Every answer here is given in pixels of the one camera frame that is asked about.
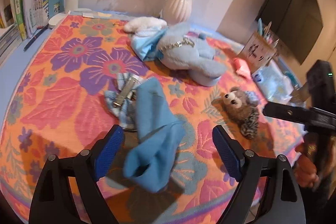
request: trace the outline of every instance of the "human hand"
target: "human hand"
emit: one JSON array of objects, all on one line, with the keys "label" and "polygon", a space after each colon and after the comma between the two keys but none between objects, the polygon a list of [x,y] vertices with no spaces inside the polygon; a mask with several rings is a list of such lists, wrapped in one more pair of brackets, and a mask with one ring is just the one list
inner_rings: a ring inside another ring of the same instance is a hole
[{"label": "human hand", "polygon": [[[300,144],[295,148],[296,152],[303,153],[305,150],[304,144]],[[328,147],[328,159],[325,165],[325,169],[322,173],[323,177],[326,177],[331,173],[333,168],[336,166],[336,139],[331,138]],[[317,176],[316,166],[311,162],[311,160],[306,155],[301,155],[296,161],[296,167],[294,168],[294,175],[296,181],[301,187],[313,187],[314,183],[319,180]]]}]

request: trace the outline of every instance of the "blue cloth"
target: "blue cloth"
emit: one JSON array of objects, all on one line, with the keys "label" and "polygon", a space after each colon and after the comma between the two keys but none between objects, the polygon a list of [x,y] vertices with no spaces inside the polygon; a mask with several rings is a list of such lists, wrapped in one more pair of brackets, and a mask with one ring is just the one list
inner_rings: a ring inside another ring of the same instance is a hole
[{"label": "blue cloth", "polygon": [[139,145],[126,156],[126,178],[156,193],[164,188],[185,135],[183,122],[169,110],[160,82],[150,78],[136,90],[136,120]]},{"label": "blue cloth", "polygon": [[136,33],[132,37],[131,47],[141,61],[154,61],[156,45],[166,33],[167,28],[159,30],[157,27]]}]

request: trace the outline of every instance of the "pink object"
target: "pink object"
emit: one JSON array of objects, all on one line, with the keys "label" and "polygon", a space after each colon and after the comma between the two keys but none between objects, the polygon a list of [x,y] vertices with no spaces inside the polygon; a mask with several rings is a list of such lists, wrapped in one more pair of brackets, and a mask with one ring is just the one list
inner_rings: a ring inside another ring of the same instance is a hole
[{"label": "pink object", "polygon": [[248,64],[245,60],[241,58],[234,58],[233,64],[236,70],[236,74],[245,77],[246,79],[252,80],[251,71],[249,69]]}]

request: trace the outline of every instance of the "metal screw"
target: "metal screw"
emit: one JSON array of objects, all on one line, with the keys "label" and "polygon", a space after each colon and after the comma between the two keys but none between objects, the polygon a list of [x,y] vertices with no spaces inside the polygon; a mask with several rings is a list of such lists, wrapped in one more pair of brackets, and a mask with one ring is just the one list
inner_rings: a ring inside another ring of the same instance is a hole
[{"label": "metal screw", "polygon": [[283,155],[283,154],[280,154],[280,155],[278,156],[278,159],[281,160],[281,161],[286,161],[286,160],[287,160],[286,156]]},{"label": "metal screw", "polygon": [[87,156],[90,153],[90,150],[84,149],[81,151],[82,156]]},{"label": "metal screw", "polygon": [[245,155],[248,157],[253,157],[254,156],[254,152],[252,150],[246,150],[245,151]]},{"label": "metal screw", "polygon": [[56,159],[56,155],[52,154],[48,157],[48,160],[53,161]]}]

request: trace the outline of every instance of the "white plush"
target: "white plush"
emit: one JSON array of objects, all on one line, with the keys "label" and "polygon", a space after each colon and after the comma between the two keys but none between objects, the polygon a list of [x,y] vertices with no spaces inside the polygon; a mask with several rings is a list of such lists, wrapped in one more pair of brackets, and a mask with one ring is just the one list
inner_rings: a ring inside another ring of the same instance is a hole
[{"label": "white plush", "polygon": [[158,27],[159,29],[165,28],[167,22],[163,19],[156,17],[137,17],[129,21],[124,26],[125,32],[140,32],[151,27]]}]

